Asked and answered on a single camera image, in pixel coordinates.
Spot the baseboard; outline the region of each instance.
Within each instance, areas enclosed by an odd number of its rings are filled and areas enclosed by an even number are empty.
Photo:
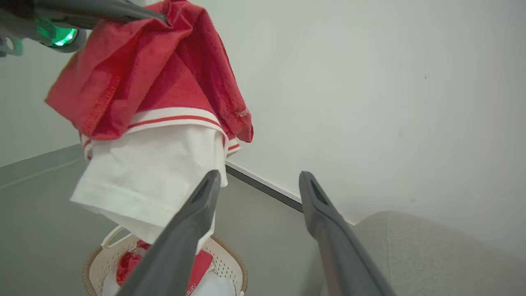
[[[241,181],[249,184],[250,186],[270,195],[271,197],[279,200],[280,202],[288,205],[289,207],[296,209],[297,211],[303,212],[301,208],[301,197],[264,177],[248,170],[241,165],[236,164],[231,160],[226,161],[227,173],[240,179]],[[355,226],[355,223],[345,219],[345,222],[351,226]]]
[[[82,147],[77,144],[2,166],[0,167],[0,189],[82,161],[83,158]]]

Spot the plastic basket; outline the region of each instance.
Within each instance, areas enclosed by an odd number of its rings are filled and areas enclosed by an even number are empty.
[[[82,282],[86,288],[88,296],[99,296],[102,294],[104,279],[114,268],[117,268],[120,257],[126,252],[136,247],[138,237],[129,234],[115,243],[109,242],[122,230],[121,226],[113,229],[104,238],[100,247],[91,254],[82,269]],[[212,237],[208,240],[203,250],[210,253],[213,258],[215,268],[213,273],[226,279],[230,279],[234,284],[236,296],[243,296],[247,290],[248,278],[247,269],[242,260],[232,249],[221,242],[218,238]]]

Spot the gray cushion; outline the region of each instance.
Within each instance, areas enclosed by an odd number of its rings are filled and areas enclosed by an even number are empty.
[[[443,225],[379,212],[355,234],[398,296],[526,295],[526,263]]]

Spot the basket rim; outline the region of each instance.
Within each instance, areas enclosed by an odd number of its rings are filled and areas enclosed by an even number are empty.
[[[246,293],[247,287],[248,287],[248,271],[247,267],[245,266],[245,263],[239,257],[239,255],[232,250],[225,242],[223,242],[221,239],[219,239],[216,236],[210,237],[213,241],[215,241],[221,248],[223,248],[227,253],[236,260],[239,267],[241,267],[241,274],[243,275],[243,284],[241,285],[241,292]],[[93,288],[92,282],[89,280],[89,269],[92,266],[93,261],[95,258],[102,252],[102,246],[99,246],[93,253],[91,253],[84,263],[84,266],[82,267],[82,283],[84,284],[84,289],[86,289],[86,293],[88,296],[98,296],[95,292],[95,288]]]

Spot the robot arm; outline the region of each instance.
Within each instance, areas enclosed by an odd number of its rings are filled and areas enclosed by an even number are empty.
[[[86,42],[85,29],[101,19],[124,24],[152,17],[166,22],[164,15],[128,0],[0,0],[0,56],[21,55],[23,38],[74,52]]]

